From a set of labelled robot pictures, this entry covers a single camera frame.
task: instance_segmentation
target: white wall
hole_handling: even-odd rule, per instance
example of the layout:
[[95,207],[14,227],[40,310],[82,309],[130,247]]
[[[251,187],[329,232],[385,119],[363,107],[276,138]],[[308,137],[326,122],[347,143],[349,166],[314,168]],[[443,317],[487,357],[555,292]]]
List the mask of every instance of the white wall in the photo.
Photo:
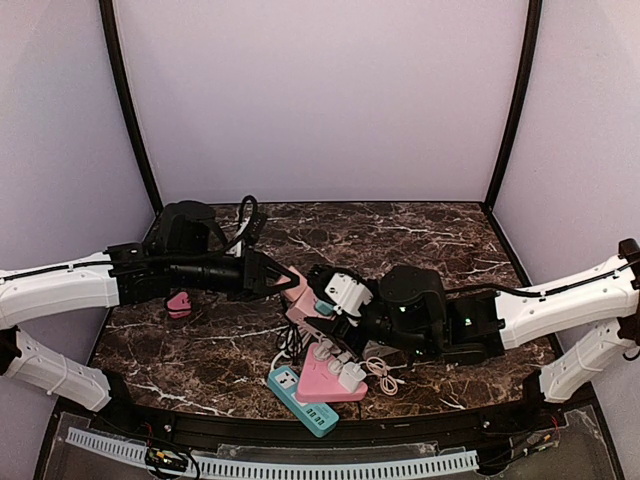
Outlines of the white wall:
[[[151,221],[101,28],[94,0],[0,3],[2,269],[140,239]],[[34,320],[24,330],[85,362],[104,314]],[[0,378],[0,478],[32,477],[53,404]]]
[[526,0],[116,3],[166,201],[484,198]]
[[[535,283],[640,241],[640,3],[545,2],[496,214]],[[584,330],[561,335],[565,347]],[[640,362],[594,381],[625,473],[640,478]]]

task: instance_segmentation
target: black edge trim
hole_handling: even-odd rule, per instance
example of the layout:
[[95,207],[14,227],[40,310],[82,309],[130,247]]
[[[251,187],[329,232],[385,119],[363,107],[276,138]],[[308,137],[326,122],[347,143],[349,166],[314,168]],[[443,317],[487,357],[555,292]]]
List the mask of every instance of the black edge trim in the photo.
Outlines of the black edge trim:
[[49,417],[49,423],[47,424],[47,429],[45,430],[44,437],[42,439],[42,446],[40,447],[40,453],[38,454],[36,470],[33,474],[33,478],[35,480],[43,479],[44,474],[46,473],[47,461],[49,460],[51,447],[53,446],[53,440],[55,439],[56,431],[58,430],[58,423],[60,422],[60,414],[62,411],[64,410],[61,408],[61,402],[57,401],[53,407],[53,412]]
[[520,64],[518,65],[518,74],[513,89],[513,97],[511,98],[511,106],[509,107],[509,115],[507,123],[504,127],[502,143],[496,160],[496,166],[493,170],[491,183],[484,203],[490,210],[496,205],[502,180],[507,171],[509,157],[513,149],[513,142],[518,131],[520,123],[520,115],[524,106],[524,99],[527,95],[527,87],[529,86],[529,77],[531,76],[531,67],[533,65],[533,54],[536,50],[536,40],[538,38],[538,27],[540,26],[540,16],[542,14],[542,0],[529,0],[529,11],[527,12],[527,23],[524,29],[524,39],[522,41],[522,52],[520,53]]
[[160,198],[160,191],[153,176],[149,157],[144,147],[140,125],[133,106],[131,91],[129,90],[129,82],[127,81],[127,73],[124,68],[124,59],[122,57],[122,49],[120,48],[120,39],[118,37],[118,26],[116,22],[115,12],[113,10],[113,0],[99,0],[100,14],[102,16],[102,27],[104,29],[104,38],[109,51],[109,61],[111,62],[111,71],[113,72],[113,80],[116,84],[118,98],[120,99],[120,107],[122,108],[122,116],[127,125],[129,140],[136,157],[136,163],[142,176],[144,188],[151,202],[154,212],[159,214],[162,211],[163,203]]
[[598,424],[600,424],[602,438],[604,438],[604,443],[606,444],[607,450],[609,451],[611,466],[613,467],[616,478],[618,480],[624,480],[624,472],[622,470],[622,465],[620,464],[620,457],[618,457],[618,451],[616,450],[616,446],[613,443],[613,437],[611,436],[611,432],[609,431],[609,425],[607,425],[607,420],[604,418],[604,413],[602,412],[602,407],[600,406],[600,401],[598,400],[595,391],[593,392],[593,400],[591,401],[591,406],[593,407],[593,411],[596,414]]

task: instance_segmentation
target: white cable tie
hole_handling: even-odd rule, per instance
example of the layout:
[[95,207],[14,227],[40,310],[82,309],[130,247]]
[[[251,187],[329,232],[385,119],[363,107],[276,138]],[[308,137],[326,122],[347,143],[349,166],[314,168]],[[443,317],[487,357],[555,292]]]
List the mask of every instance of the white cable tie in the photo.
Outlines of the white cable tie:
[[62,358],[62,366],[63,366],[62,378],[60,380],[58,380],[58,383],[56,383],[51,390],[47,390],[47,395],[51,395],[51,394],[55,393],[56,390],[60,387],[60,385],[62,385],[62,383],[67,379],[67,376],[69,375],[69,367],[67,366],[67,358],[64,355],[60,355],[60,358]]

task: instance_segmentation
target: black bracket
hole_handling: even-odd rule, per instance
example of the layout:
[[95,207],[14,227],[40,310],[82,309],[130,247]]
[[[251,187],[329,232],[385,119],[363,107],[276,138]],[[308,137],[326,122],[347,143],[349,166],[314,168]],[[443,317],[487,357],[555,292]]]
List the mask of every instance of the black bracket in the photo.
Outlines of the black bracket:
[[[634,239],[628,238],[620,242],[618,253],[628,262],[635,262],[640,259],[640,246]],[[631,270],[636,276],[632,282],[633,288],[638,290],[640,289],[640,263],[631,265]],[[636,313],[619,318],[618,322],[620,323],[618,337],[633,340],[637,345],[640,345],[640,302],[638,302]]]
[[18,327],[0,330],[0,375],[4,375],[9,369],[9,365],[16,358],[22,356],[22,352],[16,343],[16,332]]

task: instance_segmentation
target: power strip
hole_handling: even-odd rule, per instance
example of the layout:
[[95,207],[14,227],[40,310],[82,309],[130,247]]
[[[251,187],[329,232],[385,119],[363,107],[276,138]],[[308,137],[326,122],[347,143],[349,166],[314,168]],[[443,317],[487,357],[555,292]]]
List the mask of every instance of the power strip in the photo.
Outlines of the power strip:
[[287,366],[269,374],[267,385],[305,427],[316,437],[324,437],[333,430],[340,417],[326,403],[302,403],[296,399],[299,379]]
[[298,398],[304,402],[359,402],[369,387],[361,382],[354,392],[350,392],[340,383],[339,375],[329,372],[329,363],[336,357],[330,355],[326,360],[315,358],[319,344],[309,345],[307,357],[300,374]]

